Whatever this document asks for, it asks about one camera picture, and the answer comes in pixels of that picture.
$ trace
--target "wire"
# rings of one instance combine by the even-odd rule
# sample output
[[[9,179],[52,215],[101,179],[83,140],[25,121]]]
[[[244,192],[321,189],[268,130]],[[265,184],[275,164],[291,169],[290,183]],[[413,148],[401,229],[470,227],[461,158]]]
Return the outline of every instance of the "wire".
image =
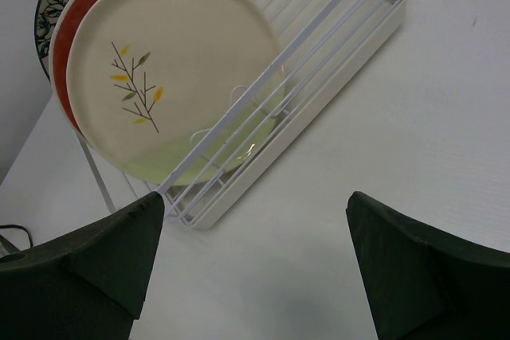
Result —
[[[32,234],[30,233],[30,231],[26,227],[20,226],[20,225],[0,225],[0,230],[3,230],[3,229],[18,229],[18,230],[23,230],[26,233],[26,235],[28,236],[28,238],[29,238],[30,248],[33,247]]]

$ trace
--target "table surface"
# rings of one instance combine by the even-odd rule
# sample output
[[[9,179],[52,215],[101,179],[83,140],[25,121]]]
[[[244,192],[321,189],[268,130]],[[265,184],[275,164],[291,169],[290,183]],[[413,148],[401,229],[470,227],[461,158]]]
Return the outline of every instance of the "table surface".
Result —
[[[405,25],[214,228],[164,225],[132,337],[376,339],[344,213],[355,190],[510,252],[509,25],[508,0],[409,0]],[[37,243],[107,214],[56,100],[0,205]]]

